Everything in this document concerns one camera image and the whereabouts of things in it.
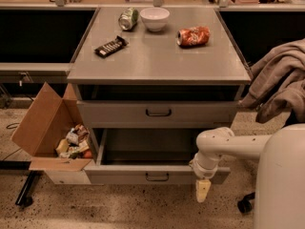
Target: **white bowl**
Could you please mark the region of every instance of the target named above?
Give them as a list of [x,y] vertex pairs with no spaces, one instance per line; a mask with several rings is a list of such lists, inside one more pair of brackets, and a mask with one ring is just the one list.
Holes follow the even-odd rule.
[[161,31],[168,23],[169,16],[168,10],[157,7],[146,8],[140,12],[140,17],[149,31]]

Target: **gray cabinet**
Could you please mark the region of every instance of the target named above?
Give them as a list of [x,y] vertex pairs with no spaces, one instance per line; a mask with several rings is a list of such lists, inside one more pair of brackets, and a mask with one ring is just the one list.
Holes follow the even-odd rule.
[[[140,20],[133,31],[121,31],[124,9],[100,9],[68,76],[91,131],[94,164],[85,172],[92,184],[193,183],[195,139],[232,124],[250,82],[246,66],[213,8],[167,7],[170,22],[155,33]],[[199,25],[210,28],[209,43],[180,48],[177,31]],[[94,54],[116,35],[129,41],[127,48],[107,58]],[[229,172],[219,168],[214,182]]]

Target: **drawer handle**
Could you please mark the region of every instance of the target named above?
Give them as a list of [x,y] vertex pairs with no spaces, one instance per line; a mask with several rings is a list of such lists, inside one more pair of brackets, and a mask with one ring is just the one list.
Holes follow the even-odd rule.
[[147,181],[168,181],[170,179],[170,175],[167,173],[164,176],[150,176],[148,173],[146,174]]
[[153,113],[146,109],[146,115],[149,117],[166,117],[172,114],[172,110],[169,109],[166,113]]

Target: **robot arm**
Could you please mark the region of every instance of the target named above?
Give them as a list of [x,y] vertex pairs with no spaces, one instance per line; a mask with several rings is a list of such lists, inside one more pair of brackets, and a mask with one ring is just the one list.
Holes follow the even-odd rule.
[[210,179],[215,175],[223,155],[259,159],[270,137],[270,135],[235,136],[227,127],[202,132],[196,140],[198,153],[191,162],[193,171],[200,179]]
[[197,200],[204,201],[222,155],[259,158],[254,229],[303,229],[305,225],[305,124],[273,135],[234,136],[229,128],[201,133],[193,169]]

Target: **open cardboard box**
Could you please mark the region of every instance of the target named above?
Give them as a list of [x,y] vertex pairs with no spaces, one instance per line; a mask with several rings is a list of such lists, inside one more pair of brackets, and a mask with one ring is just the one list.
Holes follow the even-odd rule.
[[60,97],[45,83],[11,140],[32,156],[30,170],[81,171],[92,160],[57,157],[55,149],[76,124],[82,123],[76,106],[76,95],[68,84]]

